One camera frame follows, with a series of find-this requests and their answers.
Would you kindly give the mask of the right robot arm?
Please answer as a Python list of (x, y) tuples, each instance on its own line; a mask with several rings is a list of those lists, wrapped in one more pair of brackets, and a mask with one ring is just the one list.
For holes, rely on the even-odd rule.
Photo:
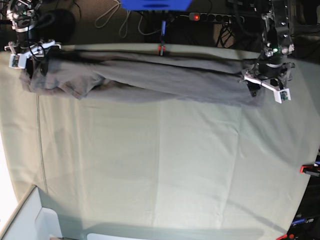
[(29, 63), (33, 67), (40, 67), (45, 76), (49, 68), (49, 54), (51, 49), (61, 49), (60, 42), (40, 34), (54, 25), (58, 19), (58, 12), (51, 10), (41, 13), (42, 0), (10, 0), (6, 7), (6, 18), (11, 22), (17, 40), (10, 41), (4, 47), (10, 51), (8, 66), (12, 69), (26, 69)]

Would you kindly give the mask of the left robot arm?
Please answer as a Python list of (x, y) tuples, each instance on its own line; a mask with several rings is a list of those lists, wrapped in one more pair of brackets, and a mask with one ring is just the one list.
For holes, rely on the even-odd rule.
[(255, 0), (254, 9), (261, 17), (261, 52), (248, 68), (243, 80), (253, 97), (264, 88), (272, 91), (275, 102), (291, 100), (288, 82), (292, 80), (293, 62), (288, 56), (295, 50), (290, 36), (288, 4), (285, 0)]

